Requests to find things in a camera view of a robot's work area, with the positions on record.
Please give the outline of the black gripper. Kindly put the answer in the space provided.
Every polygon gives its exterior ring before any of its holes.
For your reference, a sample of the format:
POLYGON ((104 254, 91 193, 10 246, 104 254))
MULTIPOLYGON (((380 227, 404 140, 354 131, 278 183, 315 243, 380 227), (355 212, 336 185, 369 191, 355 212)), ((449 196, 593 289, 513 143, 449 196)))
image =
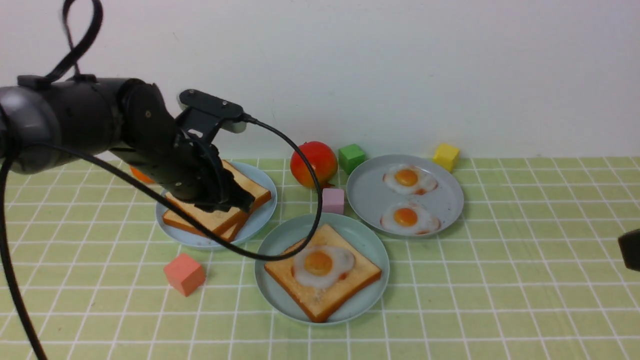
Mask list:
POLYGON ((249 214, 255 197, 234 180, 230 170, 217 171, 206 153, 178 126, 155 84, 123 80, 116 92, 122 126, 112 148, 119 159, 144 173, 183 203, 206 212, 230 207, 249 214))

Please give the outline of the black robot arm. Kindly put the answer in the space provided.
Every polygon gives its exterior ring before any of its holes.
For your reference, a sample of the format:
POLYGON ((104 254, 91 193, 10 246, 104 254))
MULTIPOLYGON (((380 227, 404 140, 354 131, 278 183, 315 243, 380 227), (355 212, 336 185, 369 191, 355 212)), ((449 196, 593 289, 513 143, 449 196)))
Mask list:
POLYGON ((206 212, 248 212, 255 196, 223 166, 213 139, 241 133, 244 109, 198 89, 179 93, 172 116, 157 85, 141 79, 21 83, 1 89, 1 159, 11 170, 37 174, 111 152, 174 198, 206 212))

